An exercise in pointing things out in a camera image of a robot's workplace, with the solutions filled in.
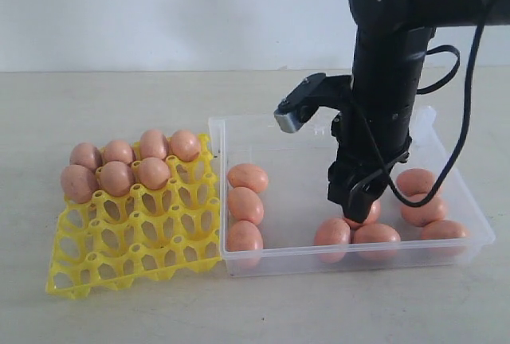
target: white wall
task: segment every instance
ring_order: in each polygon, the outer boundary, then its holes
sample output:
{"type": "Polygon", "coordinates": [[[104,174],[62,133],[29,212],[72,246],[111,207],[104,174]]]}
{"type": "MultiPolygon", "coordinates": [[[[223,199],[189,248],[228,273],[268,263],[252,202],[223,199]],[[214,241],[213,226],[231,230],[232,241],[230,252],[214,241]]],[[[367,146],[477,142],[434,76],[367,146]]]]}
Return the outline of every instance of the white wall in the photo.
{"type": "MultiPolygon", "coordinates": [[[[480,64],[510,64],[509,34],[488,29],[480,64]]],[[[347,0],[0,0],[0,71],[350,68],[354,36],[347,0]]]]}

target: table surface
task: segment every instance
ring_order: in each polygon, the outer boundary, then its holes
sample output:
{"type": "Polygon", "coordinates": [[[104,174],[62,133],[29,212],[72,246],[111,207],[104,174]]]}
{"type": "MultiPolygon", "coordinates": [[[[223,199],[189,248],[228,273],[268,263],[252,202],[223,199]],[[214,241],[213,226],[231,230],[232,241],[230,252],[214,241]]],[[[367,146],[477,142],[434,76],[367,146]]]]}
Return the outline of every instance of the table surface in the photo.
{"type": "MultiPolygon", "coordinates": [[[[136,141],[152,127],[207,132],[212,115],[272,112],[309,73],[0,74],[0,341],[508,342],[508,68],[477,70],[472,126],[457,165],[496,232],[496,243],[469,266],[234,279],[219,264],[79,301],[45,293],[63,209],[59,175],[76,143],[136,141]]],[[[422,85],[444,73],[425,70],[422,85]]],[[[437,109],[449,151],[462,96],[460,74],[418,98],[437,109]]]]}

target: yellow egg tray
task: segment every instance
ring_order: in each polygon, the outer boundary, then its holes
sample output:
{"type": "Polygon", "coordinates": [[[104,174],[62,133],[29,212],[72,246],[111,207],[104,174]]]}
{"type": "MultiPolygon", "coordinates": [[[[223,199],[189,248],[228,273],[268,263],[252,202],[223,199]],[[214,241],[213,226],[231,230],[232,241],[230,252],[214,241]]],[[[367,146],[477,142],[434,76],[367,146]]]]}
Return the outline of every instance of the yellow egg tray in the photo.
{"type": "MultiPolygon", "coordinates": [[[[46,292],[80,299],[94,287],[120,290],[142,276],[168,280],[182,268],[206,272],[221,260],[218,176],[209,136],[198,137],[202,150],[193,162],[167,157],[171,179],[161,190],[139,183],[124,197],[98,190],[81,205],[64,196],[46,292]]],[[[139,159],[138,142],[133,149],[139,159]]],[[[131,165],[135,174],[138,165],[131,165]]]]}

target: egg tray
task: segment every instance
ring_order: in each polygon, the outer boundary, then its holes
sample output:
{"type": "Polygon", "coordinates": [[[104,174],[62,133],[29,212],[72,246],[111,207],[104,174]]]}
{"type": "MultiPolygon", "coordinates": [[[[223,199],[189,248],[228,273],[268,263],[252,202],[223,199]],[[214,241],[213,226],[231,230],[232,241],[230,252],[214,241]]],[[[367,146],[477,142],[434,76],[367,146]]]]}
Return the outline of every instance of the egg tray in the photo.
{"type": "MultiPolygon", "coordinates": [[[[80,299],[94,287],[117,291],[139,277],[168,280],[184,268],[207,272],[221,260],[218,176],[210,165],[209,136],[198,137],[202,149],[193,162],[167,157],[171,179],[161,190],[136,183],[123,197],[98,190],[85,204],[64,196],[47,293],[80,299]]],[[[132,147],[136,174],[139,142],[132,147]]]]}

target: egg in tray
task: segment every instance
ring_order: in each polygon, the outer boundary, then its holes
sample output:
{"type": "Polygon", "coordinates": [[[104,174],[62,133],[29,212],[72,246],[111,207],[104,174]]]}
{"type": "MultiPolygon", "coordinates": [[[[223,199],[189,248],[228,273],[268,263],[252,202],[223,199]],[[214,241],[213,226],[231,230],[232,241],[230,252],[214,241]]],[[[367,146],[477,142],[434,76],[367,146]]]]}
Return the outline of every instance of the egg in tray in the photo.
{"type": "Polygon", "coordinates": [[[220,259],[220,202],[208,135],[146,131],[130,145],[77,145],[61,174],[46,291],[71,299],[94,287],[120,290],[180,268],[209,271],[220,259]]]}

